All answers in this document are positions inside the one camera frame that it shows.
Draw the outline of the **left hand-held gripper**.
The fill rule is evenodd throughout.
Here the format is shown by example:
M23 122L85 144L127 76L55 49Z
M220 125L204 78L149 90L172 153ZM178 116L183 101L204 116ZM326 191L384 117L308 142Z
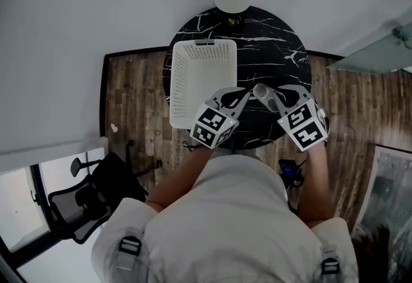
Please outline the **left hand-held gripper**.
M238 127L238 117L249 98L250 91L244 87L217 90L194 114L190 137L209 149L221 145Z

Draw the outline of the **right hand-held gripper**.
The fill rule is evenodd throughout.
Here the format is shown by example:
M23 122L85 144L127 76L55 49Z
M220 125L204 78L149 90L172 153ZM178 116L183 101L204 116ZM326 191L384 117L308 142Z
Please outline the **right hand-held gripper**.
M273 95L279 114L283 116L277 122L299 150L306 151L319 142L325 141L328 137L326 114L311 98L312 94L299 84L287 84L278 88L294 91L299 95L299 99L295 103L299 106L291 112L285 105L286 96L283 93L275 91Z

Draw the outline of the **clear glass cup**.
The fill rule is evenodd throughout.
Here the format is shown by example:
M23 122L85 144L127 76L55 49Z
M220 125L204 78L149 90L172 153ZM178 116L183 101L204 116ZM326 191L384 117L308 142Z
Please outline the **clear glass cup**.
M253 88L253 94L269 111L273 113L279 112L280 99L276 95L276 91L263 83L258 83Z

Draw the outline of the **white perforated plastic basket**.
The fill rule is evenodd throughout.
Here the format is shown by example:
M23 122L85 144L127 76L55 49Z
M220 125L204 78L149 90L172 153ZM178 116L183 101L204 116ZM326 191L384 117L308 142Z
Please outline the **white perforated plastic basket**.
M220 89L237 86L237 44L231 39L179 41L169 72L169 122L175 129L190 129L202 103Z

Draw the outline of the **person's right forearm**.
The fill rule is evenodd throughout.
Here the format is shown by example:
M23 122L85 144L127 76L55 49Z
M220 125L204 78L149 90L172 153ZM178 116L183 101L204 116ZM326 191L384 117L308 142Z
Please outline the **person's right forearm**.
M325 142L306 151L298 217L309 228L333 217Z

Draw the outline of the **person's left forearm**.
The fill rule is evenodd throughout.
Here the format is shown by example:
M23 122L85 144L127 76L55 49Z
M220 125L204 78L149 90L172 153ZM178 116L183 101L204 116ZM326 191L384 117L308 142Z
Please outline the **person's left forearm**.
M172 173L152 189L145 204L161 212L186 195L194 186L213 152L213 149L207 147L198 147L190 152Z

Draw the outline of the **frosted glass door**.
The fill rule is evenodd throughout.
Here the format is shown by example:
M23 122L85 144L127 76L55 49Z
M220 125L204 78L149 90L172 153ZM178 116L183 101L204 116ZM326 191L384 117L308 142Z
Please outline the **frosted glass door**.
M412 50L397 45L392 29L402 26L412 43L412 6L399 17L383 22L371 35L357 41L350 53L330 64L328 69L372 75L384 75L395 71L412 74Z

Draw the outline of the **person's white shirt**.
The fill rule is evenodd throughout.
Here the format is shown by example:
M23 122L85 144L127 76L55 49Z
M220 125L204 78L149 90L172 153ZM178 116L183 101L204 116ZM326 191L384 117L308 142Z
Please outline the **person's white shirt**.
M119 252L125 236L140 255ZM336 258L340 273L322 275ZM355 251L338 217L309 228L281 178L243 155L211 159L193 188L161 212L121 201L91 252L102 283L358 283Z

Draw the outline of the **grey framed picture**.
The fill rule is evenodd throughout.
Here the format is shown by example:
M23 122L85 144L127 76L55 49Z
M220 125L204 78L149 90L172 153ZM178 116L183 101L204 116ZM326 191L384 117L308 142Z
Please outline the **grey framed picture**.
M378 145L352 235L380 226L389 229L389 283L412 283L412 152Z

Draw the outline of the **black mesh office chair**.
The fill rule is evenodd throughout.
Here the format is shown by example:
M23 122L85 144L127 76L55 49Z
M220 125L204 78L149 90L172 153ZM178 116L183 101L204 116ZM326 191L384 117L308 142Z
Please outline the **black mesh office chair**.
M132 140L126 144L125 161L114 152L88 163L78 158L72 161L70 171L74 177L90 166L94 165L95 170L80 183L48 195L48 224L58 238L84 244L111 217L124 198L146 200L148 191L138 178L159 169L163 163L158 160L149 169L133 172L130 157L133 145Z

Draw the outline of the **black framed window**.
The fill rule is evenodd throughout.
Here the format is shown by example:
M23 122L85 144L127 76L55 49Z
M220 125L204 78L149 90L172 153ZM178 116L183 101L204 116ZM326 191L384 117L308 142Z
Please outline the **black framed window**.
M45 194L80 183L96 166L82 169L74 178L70 166L75 158L82 162L101 160L104 148L97 148L39 164ZM48 225L38 203L28 167L0 174L0 237L11 251L26 246L48 231ZM33 279L41 275L80 275L91 280L97 277L91 268L91 249L102 227L98 227L84 244L73 240L58 242L42 255L21 266L18 271Z

